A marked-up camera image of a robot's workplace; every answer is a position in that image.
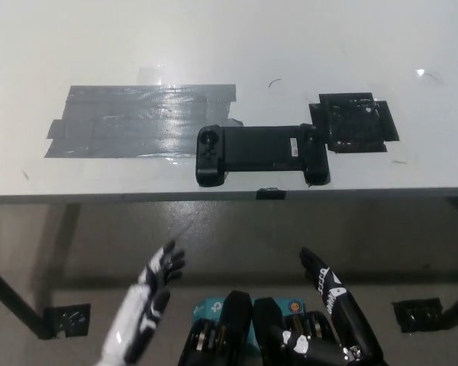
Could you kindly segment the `black and white right hand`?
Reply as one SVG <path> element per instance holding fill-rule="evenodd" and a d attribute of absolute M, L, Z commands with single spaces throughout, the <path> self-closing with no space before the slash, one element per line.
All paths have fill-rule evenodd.
<path fill-rule="evenodd" d="M 275 337 L 293 365 L 385 365 L 382 348 L 354 296 L 332 268 L 307 247 L 299 258 L 321 296 L 338 340 L 279 329 Z"/>

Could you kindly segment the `white and black left hand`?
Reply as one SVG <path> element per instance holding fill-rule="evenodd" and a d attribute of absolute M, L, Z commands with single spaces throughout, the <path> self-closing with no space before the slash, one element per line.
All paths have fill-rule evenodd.
<path fill-rule="evenodd" d="M 182 277 L 185 251 L 170 240 L 158 248 L 131 284 L 105 337 L 97 365 L 136 365 L 152 341 L 170 299 L 169 283 Z"/>

